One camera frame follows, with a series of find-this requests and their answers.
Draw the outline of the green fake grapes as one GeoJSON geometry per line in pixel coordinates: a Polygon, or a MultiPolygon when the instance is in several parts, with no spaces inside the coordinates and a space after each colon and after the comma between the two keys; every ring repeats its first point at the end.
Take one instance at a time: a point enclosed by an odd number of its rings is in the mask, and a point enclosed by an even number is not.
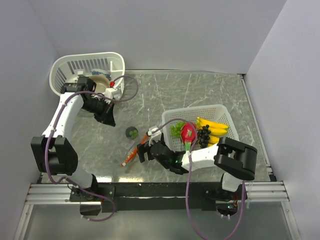
{"type": "Polygon", "coordinates": [[[184,121],[178,121],[175,125],[170,127],[170,134],[172,137],[180,138],[183,127],[185,126],[184,121]]]}

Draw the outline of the clear zip top bag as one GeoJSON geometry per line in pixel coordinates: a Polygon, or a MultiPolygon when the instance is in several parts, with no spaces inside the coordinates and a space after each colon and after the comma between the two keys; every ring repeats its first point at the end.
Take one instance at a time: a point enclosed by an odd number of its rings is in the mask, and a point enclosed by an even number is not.
{"type": "Polygon", "coordinates": [[[112,127],[110,131],[110,146],[116,161],[121,167],[124,167],[136,157],[137,145],[148,139],[148,130],[139,119],[130,117],[120,109],[114,111],[114,120],[116,126],[112,127]],[[139,133],[135,139],[128,139],[125,135],[126,129],[131,126],[136,127],[139,133]]]}

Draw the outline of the dark round fake fruit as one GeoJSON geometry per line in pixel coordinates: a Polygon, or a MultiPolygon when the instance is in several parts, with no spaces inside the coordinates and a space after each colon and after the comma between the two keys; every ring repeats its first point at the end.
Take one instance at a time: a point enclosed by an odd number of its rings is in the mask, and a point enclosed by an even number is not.
{"type": "Polygon", "coordinates": [[[136,127],[134,126],[129,126],[126,130],[125,130],[125,136],[130,139],[130,140],[134,140],[139,136],[139,131],[136,127]]]}

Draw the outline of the red fake apple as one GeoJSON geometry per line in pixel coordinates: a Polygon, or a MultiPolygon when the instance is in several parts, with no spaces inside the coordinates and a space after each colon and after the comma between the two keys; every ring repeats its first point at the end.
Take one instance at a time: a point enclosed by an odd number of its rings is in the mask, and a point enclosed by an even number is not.
{"type": "Polygon", "coordinates": [[[180,138],[186,151],[190,148],[197,136],[197,127],[194,123],[185,123],[180,131],[180,138]]]}

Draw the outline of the dark fake grapes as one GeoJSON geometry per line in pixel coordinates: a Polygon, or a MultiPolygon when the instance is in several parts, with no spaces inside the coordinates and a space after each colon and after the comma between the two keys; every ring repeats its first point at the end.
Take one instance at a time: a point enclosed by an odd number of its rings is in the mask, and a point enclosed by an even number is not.
{"type": "Polygon", "coordinates": [[[197,143],[201,149],[207,148],[209,146],[210,134],[209,125],[201,126],[197,132],[197,143]]]}

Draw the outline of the yellow fake banana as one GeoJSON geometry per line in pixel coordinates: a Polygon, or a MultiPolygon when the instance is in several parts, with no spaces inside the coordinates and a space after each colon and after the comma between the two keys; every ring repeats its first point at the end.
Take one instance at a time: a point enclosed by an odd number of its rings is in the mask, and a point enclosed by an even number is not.
{"type": "Polygon", "coordinates": [[[229,126],[226,124],[209,121],[200,117],[196,119],[197,131],[205,125],[209,125],[210,130],[210,140],[208,147],[217,144],[220,140],[220,137],[223,137],[228,133],[229,126]]]}

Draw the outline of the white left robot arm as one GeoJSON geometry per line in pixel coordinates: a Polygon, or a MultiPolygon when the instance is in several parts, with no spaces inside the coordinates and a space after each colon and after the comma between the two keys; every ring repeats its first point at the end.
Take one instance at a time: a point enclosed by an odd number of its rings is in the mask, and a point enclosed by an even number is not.
{"type": "Polygon", "coordinates": [[[58,107],[41,136],[33,137],[31,149],[38,170],[61,176],[63,180],[78,187],[75,192],[88,201],[97,199],[100,193],[97,178],[80,167],[78,154],[68,138],[81,109],[93,114],[94,119],[104,125],[116,125],[112,95],[102,95],[110,86],[107,78],[99,84],[96,76],[79,76],[74,83],[64,83],[60,90],[58,107]]]}

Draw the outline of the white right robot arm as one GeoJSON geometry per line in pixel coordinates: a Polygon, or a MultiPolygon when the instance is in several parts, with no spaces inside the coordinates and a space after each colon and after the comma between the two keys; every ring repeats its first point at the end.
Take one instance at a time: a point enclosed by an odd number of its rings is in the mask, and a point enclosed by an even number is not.
{"type": "Polygon", "coordinates": [[[232,198],[243,181],[253,181],[256,175],[258,150],[246,143],[222,137],[218,143],[193,151],[173,151],[163,140],[137,145],[139,161],[156,160],[165,169],[178,174],[188,174],[204,168],[218,167],[225,171],[219,186],[219,195],[232,198]]]}

